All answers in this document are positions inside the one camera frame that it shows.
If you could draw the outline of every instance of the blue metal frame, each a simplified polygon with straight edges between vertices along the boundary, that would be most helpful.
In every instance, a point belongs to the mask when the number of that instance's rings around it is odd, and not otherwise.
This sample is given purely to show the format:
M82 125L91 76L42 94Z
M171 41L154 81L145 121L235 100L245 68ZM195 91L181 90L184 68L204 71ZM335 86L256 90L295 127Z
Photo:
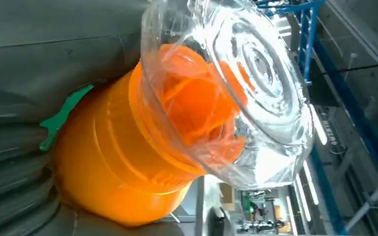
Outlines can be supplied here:
M268 5L270 2L274 1L276 0L261 0L256 4L258 8L266 9L265 14L269 17L275 14L296 13L297 18L300 19L301 23L301 37L299 39L297 61L299 70L301 71L305 82L307 85L311 85L312 82L309 78L309 69L311 66L312 48L316 32L316 24L318 21L318 9L325 3L325 0L303 0L303 3L299 5Z
M325 204L328 209L328 215L330 216L334 231L339 235L347 235L344 221L341 217L330 182L328 181L327 175L324 171L324 165L321 163L316 147L314 147L311 151L311 160L315 168L315 173L318 176L317 181L320 186L321 193L324 196Z
M345 83L340 72L338 72L318 37L315 38L314 49L378 170L378 135L375 129L364 115L359 103Z

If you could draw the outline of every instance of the blue steel beam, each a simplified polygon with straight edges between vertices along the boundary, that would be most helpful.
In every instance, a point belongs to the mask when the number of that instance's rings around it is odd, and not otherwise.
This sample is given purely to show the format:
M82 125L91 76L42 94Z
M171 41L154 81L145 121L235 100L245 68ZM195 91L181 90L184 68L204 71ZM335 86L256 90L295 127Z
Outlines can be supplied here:
M327 175L324 171L324 165L321 163L321 159L319 158L319 154L315 146L311 151L311 160L315 168L316 176L318 176L317 181L319 188L321 189L321 193L325 200L328 215L330 216L334 231L338 235L347 235L344 221L340 215L340 210L338 209L337 203L332 193L330 182L328 181Z
M324 46L318 37L315 37L314 50L321 64L327 71L335 90L341 98L344 108L348 111L358 133L360 134L364 145L366 146L373 163L378 170L378 135L371 122L366 118L364 112L360 108L359 103L352 94L350 88L345 83L342 75L338 72L335 64L331 60Z

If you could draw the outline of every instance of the plastic packaging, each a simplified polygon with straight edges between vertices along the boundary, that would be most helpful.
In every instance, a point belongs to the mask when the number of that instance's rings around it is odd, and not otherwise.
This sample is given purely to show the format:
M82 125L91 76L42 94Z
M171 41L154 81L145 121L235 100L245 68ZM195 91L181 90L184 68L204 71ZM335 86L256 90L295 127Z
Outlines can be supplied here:
M141 41L139 109L156 149L239 189L293 181L313 141L306 88L250 1L155 1Z

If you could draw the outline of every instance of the orange bucket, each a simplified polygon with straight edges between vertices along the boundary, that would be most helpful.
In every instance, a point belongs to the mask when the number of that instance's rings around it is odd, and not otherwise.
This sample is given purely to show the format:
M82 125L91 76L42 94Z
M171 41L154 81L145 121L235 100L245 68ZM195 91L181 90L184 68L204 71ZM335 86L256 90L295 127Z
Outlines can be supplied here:
M191 58L199 56L189 50L182 46L178 52ZM196 80L191 77L190 71L180 75L168 73L169 87L163 87L162 106L167 106L172 97L187 105L189 101L185 93L193 88L198 92L203 88L200 93L205 94L210 92L208 90L216 92L213 82L216 75L210 72L213 71L211 68L208 69L210 65L202 58L196 59L195 67L209 71L203 75L207 79ZM175 57L171 62L177 67L187 68L184 59ZM231 77L229 69L224 73ZM56 183L65 201L132 227L168 215L181 203L191 182L205 174L183 153L171 153L163 148L168 145L166 141L161 144L155 142L155 139L161 138L155 136L156 133L161 134L161 130L148 130L156 127L144 117L150 114L145 113L146 109L139 103L141 80L142 68L138 64L116 83L91 91L71 112L55 147ZM196 115L189 114L189 124L179 120L182 110L171 111L170 121L182 143L191 145L205 137L213 139L218 128L228 132L223 139L234 139L230 136L234 129L232 111L237 113L239 108L229 99L229 94L220 92L222 94L214 105L220 108L220 112L215 112L212 118L204 117L208 116L207 109L211 109L208 104L198 107ZM195 106L189 104L186 107L186 111L195 111L191 110ZM203 125L202 119L207 118L214 121L213 126ZM243 140L239 140L236 147L231 147L233 154L228 161L235 160L243 147ZM226 152L228 149L222 146L216 151Z

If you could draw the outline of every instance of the orange plastic part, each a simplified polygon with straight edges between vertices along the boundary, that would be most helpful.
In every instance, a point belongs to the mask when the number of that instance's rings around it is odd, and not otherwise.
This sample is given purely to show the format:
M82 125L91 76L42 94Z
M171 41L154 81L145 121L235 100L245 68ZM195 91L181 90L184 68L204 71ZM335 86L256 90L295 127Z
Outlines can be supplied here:
M212 65L184 46L167 55L167 47L172 46L162 47L160 54L164 70L159 75L165 79L156 92L163 95L161 105L186 145L208 140L212 154L234 161L244 147L244 140L234 137L239 108L218 85ZM229 83L239 86L229 67L221 67ZM116 83L85 96L55 147L56 183L63 199L132 227L168 215L181 203L192 180L205 174L184 153L162 148L171 145L168 141L156 143L162 131L153 131L151 119L143 119L155 114L142 114L148 110L140 106L141 76L138 64Z

